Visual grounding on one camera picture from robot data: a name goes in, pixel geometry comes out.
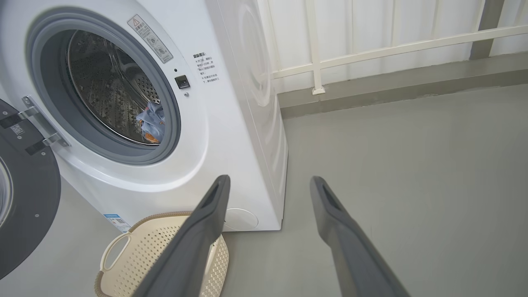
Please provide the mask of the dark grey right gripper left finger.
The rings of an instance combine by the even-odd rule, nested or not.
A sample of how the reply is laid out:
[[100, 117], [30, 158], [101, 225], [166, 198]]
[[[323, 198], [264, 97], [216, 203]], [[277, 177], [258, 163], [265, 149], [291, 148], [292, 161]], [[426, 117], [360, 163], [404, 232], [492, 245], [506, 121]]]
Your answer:
[[230, 177], [218, 176], [142, 280], [134, 297], [198, 297], [210, 246], [222, 233]]

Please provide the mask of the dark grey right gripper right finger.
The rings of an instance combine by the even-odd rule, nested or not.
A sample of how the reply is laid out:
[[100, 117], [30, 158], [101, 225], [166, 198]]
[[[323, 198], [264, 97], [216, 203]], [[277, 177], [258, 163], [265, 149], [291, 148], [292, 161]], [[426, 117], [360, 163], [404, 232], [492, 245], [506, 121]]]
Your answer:
[[396, 274], [320, 176], [310, 194], [321, 239], [330, 247], [343, 297], [409, 297]]

